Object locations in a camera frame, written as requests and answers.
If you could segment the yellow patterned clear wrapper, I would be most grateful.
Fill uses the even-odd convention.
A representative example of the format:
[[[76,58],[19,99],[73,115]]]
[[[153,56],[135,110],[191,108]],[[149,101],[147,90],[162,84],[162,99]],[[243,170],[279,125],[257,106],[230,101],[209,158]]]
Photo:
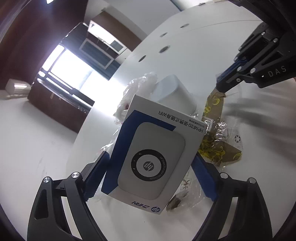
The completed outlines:
[[[207,123],[208,128],[199,147],[199,153],[218,171],[222,171],[229,164],[238,162],[243,151],[238,122],[235,118],[228,118],[223,113],[224,101],[229,99],[230,97],[226,94],[213,90],[207,98],[202,115],[202,121]],[[203,198],[202,187],[191,167],[166,206],[166,211],[178,212],[190,209]]]

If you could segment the white knotted plastic bag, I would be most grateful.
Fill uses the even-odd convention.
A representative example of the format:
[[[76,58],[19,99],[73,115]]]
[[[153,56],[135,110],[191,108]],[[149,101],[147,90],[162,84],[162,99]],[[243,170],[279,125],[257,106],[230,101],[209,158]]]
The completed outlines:
[[[116,125],[120,125],[124,121],[133,97],[135,95],[139,95],[144,98],[149,98],[154,88],[156,87],[157,81],[158,77],[156,73],[151,72],[146,73],[140,78],[132,79],[128,83],[126,89],[123,92],[122,99],[117,106],[117,110],[113,114],[113,116],[115,117]]]

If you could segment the white blue HP box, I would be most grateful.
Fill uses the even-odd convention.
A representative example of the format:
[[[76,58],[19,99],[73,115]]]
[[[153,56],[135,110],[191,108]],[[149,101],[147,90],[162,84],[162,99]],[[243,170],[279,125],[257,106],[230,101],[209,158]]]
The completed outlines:
[[[135,95],[116,138],[102,192],[160,214],[187,173],[207,125]]]

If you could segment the clear printed plastic sleeve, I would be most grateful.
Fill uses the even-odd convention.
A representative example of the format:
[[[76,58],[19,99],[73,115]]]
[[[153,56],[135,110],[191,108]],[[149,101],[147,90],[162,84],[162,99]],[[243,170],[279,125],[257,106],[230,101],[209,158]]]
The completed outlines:
[[[117,140],[117,137],[119,135],[119,132],[120,132],[120,128],[117,129],[115,131],[115,133],[113,134],[112,138],[111,138],[111,141],[107,144],[107,145],[104,145],[95,155],[94,157],[94,160],[93,161],[96,161],[99,156],[104,152],[106,151],[110,156],[112,154],[112,151],[113,151],[113,148],[114,148],[114,145],[116,143],[116,140]]]

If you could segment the dark brown wardrobe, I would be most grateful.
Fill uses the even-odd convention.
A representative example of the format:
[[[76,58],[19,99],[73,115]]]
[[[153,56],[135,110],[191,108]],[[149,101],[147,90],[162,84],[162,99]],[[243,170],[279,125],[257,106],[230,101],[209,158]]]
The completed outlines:
[[[28,95],[29,102],[38,110],[68,129],[78,133],[89,111],[72,104],[35,80]]]

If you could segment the white air conditioner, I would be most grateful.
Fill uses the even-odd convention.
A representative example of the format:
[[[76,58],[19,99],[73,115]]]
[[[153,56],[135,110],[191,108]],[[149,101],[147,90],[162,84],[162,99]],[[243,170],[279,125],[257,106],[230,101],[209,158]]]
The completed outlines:
[[[31,86],[25,82],[16,79],[9,79],[5,90],[8,94],[28,94],[31,90]]]

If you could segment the brown glass-door cabinet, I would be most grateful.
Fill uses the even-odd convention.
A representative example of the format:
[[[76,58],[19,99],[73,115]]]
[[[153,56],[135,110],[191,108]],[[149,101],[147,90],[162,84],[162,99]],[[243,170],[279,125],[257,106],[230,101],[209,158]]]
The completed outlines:
[[[86,39],[79,50],[98,66],[107,69],[114,62],[123,63],[141,42],[119,20],[103,11],[90,20]]]

